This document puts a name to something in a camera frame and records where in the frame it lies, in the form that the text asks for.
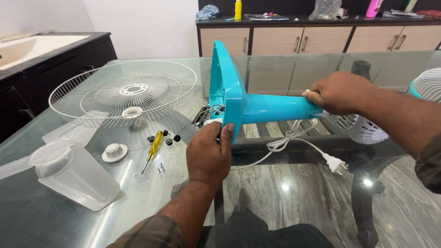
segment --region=faucet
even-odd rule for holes
[[[35,35],[40,35],[40,34],[50,34],[53,33],[54,31],[42,31],[42,32],[34,32],[34,33],[30,33],[30,34],[24,34],[15,38],[11,38],[11,39],[7,39],[7,40],[2,40],[1,42],[8,42],[8,41],[15,41],[15,40],[19,40],[19,39],[23,39],[23,38],[28,38],[28,37],[32,37]]]

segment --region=red cloth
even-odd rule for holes
[[[441,11],[436,10],[420,10],[416,12],[418,15],[425,15],[426,17],[441,19]]]

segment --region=man's right hand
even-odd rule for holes
[[[360,114],[363,103],[380,89],[362,76],[337,71],[313,83],[310,90],[302,96],[331,114],[348,115]]]

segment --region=black countertop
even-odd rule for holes
[[[415,23],[415,25],[426,25],[426,24],[434,24],[434,25],[441,25],[441,19],[434,19],[434,18],[420,18],[420,19],[414,19],[414,18],[386,18],[386,17],[364,17],[360,16],[358,19],[355,19],[356,15],[349,15],[348,18],[344,19],[338,19],[335,21],[328,21],[328,20],[309,20],[307,15],[286,15],[286,17],[289,18],[288,21],[274,21],[274,22],[268,22],[268,21],[250,21],[246,19],[245,17],[242,17],[241,20],[230,20],[226,21],[226,19],[233,18],[233,16],[225,16],[225,17],[219,17],[212,20],[202,20],[202,21],[196,21],[197,26],[262,26],[262,25],[317,25],[317,24],[346,24],[346,25],[352,25],[357,26],[359,24],[378,24],[378,23],[384,23],[384,24],[409,24],[409,23]]]
[[[12,86],[32,78],[108,39],[106,32],[54,32],[43,35],[90,35],[18,65],[0,70],[0,88]]]

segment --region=sink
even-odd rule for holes
[[[89,36],[39,35],[0,43],[0,70],[5,70]]]

